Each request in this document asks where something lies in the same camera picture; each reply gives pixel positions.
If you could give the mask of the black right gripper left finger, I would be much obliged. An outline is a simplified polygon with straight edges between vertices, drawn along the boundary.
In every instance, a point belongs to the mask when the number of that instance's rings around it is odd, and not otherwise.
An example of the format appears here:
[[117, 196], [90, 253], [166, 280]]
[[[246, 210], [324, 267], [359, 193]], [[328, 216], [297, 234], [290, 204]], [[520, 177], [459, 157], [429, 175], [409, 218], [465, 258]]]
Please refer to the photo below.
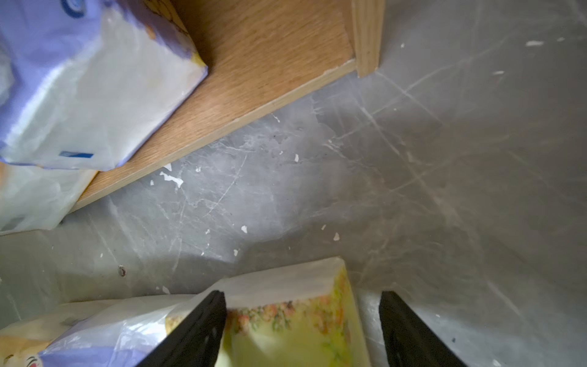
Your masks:
[[225, 295], [212, 291], [138, 367], [214, 366], [226, 319]]

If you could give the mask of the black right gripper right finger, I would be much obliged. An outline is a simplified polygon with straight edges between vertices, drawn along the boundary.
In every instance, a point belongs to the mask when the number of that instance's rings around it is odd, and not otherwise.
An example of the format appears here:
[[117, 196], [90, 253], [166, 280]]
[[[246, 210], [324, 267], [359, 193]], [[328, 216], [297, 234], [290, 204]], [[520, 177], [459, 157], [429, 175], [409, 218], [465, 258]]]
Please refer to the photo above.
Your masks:
[[382, 292], [378, 310], [390, 366], [466, 366], [396, 292]]

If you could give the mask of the purple Vinda tissue pack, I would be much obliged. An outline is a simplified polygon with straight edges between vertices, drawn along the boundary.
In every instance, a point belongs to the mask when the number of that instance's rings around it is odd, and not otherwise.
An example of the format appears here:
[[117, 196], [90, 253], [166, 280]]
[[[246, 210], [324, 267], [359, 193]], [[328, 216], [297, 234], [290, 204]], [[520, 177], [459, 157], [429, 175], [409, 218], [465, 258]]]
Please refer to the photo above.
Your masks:
[[191, 295], [115, 300], [38, 353], [43, 366], [136, 366], [168, 335], [166, 317]]

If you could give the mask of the yellow green floral tissue pack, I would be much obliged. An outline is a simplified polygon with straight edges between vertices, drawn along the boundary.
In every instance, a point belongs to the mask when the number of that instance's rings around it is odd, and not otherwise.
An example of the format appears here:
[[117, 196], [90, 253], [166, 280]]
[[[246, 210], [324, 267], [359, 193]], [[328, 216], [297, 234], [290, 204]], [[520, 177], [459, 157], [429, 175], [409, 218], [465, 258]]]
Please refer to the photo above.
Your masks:
[[339, 257], [223, 278], [195, 295], [168, 296], [173, 331], [212, 291], [226, 297], [218, 366], [369, 366], [365, 334]]

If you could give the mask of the orange cream tissue pack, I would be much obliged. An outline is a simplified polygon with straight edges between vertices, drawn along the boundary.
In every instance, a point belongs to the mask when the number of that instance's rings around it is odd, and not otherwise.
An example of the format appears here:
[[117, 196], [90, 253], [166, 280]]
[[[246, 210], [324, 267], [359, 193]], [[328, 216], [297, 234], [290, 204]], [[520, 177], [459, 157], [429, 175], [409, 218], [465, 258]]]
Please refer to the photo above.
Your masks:
[[1, 329], [1, 365], [42, 366], [38, 353], [81, 321], [116, 303], [103, 300], [61, 304], [41, 316]]

